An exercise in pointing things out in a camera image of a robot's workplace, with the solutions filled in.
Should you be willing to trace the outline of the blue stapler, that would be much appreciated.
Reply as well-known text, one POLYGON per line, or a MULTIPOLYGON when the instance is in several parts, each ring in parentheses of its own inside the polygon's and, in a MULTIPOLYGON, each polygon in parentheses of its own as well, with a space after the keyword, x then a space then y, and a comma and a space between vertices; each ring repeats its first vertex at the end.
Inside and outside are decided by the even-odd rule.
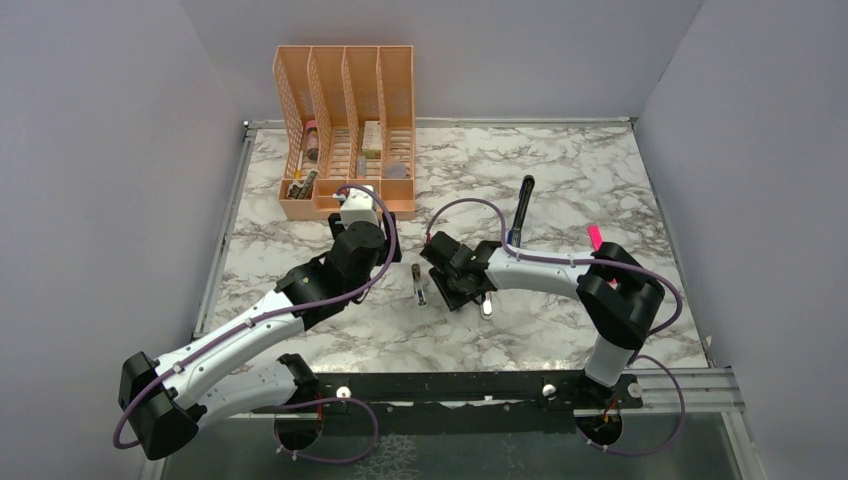
POLYGON ((521 245, 522 228, 526 219, 532 192, 535 186, 535 178, 525 175, 519 189, 518 204, 513 218, 512 227, 508 232, 508 243, 518 248, 521 245))

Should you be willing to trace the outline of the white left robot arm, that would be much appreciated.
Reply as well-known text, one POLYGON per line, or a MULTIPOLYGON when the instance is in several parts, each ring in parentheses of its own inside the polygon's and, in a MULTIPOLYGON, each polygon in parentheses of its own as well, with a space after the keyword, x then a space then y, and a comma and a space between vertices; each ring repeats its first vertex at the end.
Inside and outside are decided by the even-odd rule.
POLYGON ((140 447, 149 460, 172 455, 202 429, 257 408, 317 409, 330 403, 298 354, 284 354, 247 375, 234 371, 270 347, 362 302, 401 258, 392 212, 341 212, 329 218, 329 251, 292 268, 245 312, 224 326, 152 358, 138 352, 122 365, 112 433, 117 449, 140 447))

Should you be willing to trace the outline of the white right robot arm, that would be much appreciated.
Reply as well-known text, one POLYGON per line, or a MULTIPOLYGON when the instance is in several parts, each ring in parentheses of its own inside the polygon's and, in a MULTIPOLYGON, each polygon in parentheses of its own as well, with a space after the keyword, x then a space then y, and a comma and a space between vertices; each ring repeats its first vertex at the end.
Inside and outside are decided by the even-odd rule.
POLYGON ((541 292, 580 302, 598 333, 576 383, 579 398, 592 407, 616 395, 617 382, 644 345, 665 297, 663 285, 611 242, 591 253, 554 254, 516 249, 500 241, 482 241, 471 249, 438 232, 425 243, 421 256, 452 311, 500 290, 541 292))

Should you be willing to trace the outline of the small white stapler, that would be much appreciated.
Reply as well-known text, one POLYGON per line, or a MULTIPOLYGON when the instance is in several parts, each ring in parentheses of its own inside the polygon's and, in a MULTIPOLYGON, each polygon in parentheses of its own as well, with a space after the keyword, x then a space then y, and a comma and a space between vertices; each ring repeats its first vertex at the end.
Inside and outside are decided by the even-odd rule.
POLYGON ((413 290, 414 290, 417 305, 419 307, 427 307, 428 306, 428 296, 427 296, 426 283, 425 283, 423 275, 422 275, 421 267, 418 263, 413 263, 411 265, 411 275, 412 275, 413 290))

